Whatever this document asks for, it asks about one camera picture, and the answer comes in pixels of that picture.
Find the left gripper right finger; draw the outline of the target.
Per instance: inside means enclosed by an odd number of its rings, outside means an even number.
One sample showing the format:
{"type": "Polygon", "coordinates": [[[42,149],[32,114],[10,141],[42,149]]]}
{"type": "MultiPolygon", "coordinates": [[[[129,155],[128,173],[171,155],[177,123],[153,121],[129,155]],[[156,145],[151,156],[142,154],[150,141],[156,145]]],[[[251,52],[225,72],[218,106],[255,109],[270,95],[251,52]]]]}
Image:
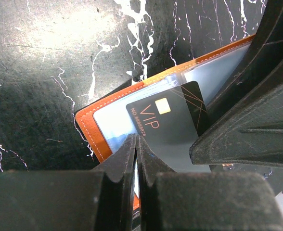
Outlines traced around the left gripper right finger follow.
{"type": "Polygon", "coordinates": [[[178,173],[136,138],[143,231],[283,231],[270,185],[255,173],[178,173]]]}

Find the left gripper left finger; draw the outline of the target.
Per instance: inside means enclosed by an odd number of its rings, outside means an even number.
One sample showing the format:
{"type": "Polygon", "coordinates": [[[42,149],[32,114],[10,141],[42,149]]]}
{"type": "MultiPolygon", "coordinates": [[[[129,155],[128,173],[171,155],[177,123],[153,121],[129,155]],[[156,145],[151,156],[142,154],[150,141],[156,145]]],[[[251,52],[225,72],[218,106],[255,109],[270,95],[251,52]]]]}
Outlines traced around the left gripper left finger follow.
{"type": "Polygon", "coordinates": [[[92,170],[0,173],[0,231],[131,230],[136,142],[92,170]]]}

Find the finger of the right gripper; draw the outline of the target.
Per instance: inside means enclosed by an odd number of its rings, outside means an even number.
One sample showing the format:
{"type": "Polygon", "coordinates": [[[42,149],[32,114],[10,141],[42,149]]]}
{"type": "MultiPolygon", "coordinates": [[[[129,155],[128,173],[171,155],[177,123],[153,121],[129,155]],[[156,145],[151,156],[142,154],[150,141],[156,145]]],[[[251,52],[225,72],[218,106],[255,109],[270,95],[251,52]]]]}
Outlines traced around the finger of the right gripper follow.
{"type": "Polygon", "coordinates": [[[283,59],[190,148],[191,162],[283,168],[283,59]]]}
{"type": "Polygon", "coordinates": [[[207,106],[225,113],[259,84],[283,59],[283,0],[270,0],[248,51],[207,106]]]}

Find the black VIP credit card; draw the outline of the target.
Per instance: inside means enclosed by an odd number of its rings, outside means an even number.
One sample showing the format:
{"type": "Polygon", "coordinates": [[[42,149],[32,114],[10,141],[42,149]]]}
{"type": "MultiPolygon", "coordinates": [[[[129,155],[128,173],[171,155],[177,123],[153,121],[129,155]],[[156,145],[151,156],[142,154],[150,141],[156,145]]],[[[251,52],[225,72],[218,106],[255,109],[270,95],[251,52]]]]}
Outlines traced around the black VIP credit card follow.
{"type": "Polygon", "coordinates": [[[196,81],[129,103],[126,110],[152,148],[190,145],[210,125],[196,81]]]}

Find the brown leather card holder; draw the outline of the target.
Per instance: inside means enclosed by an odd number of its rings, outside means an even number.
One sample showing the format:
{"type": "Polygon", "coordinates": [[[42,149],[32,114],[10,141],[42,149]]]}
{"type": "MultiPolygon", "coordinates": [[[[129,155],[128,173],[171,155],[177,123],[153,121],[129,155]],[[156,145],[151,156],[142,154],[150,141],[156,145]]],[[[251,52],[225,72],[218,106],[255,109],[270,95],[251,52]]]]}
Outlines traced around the brown leather card holder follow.
{"type": "Polygon", "coordinates": [[[138,134],[177,172],[194,165],[191,145],[209,128],[207,107],[243,59],[252,36],[172,67],[81,109],[75,120],[100,162],[138,134]]]}

